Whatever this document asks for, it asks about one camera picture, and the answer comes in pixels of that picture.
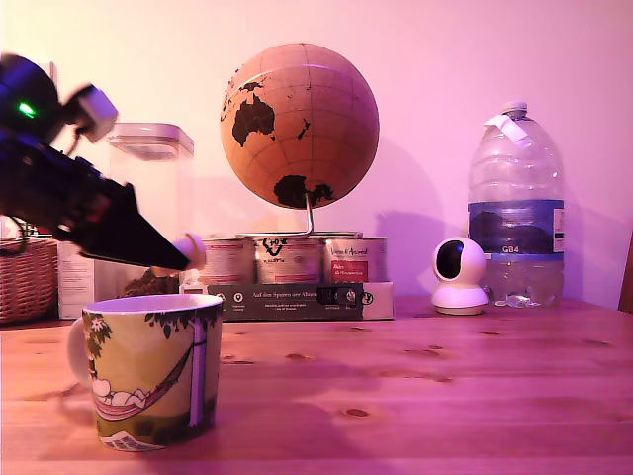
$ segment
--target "security camera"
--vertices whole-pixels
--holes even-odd
[[[435,310],[447,315],[477,315],[488,297],[479,286],[486,270],[486,256],[473,240],[453,237],[433,252],[433,273],[440,284],[431,298]]]

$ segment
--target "wicker basket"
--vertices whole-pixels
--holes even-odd
[[[28,237],[26,250],[0,257],[0,324],[43,317],[57,301],[57,241]]]

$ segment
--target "table surface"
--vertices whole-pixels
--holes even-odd
[[[216,427],[143,454],[98,441],[68,326],[3,330],[2,473],[633,473],[633,315],[396,315],[224,324]]]

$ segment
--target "cork globe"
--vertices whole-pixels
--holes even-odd
[[[347,195],[378,148],[378,107],[362,74],[340,54],[309,44],[267,49],[235,72],[220,117],[239,180],[286,208]]]

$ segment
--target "can label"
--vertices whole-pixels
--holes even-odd
[[[254,244],[251,240],[203,240],[207,263],[200,271],[204,284],[248,284],[254,276]]]
[[[326,282],[386,282],[387,239],[327,239],[324,270]]]
[[[320,282],[321,244],[318,239],[260,238],[256,261],[257,281],[262,284]]]
[[[490,260],[563,260],[563,200],[468,205],[469,237]]]

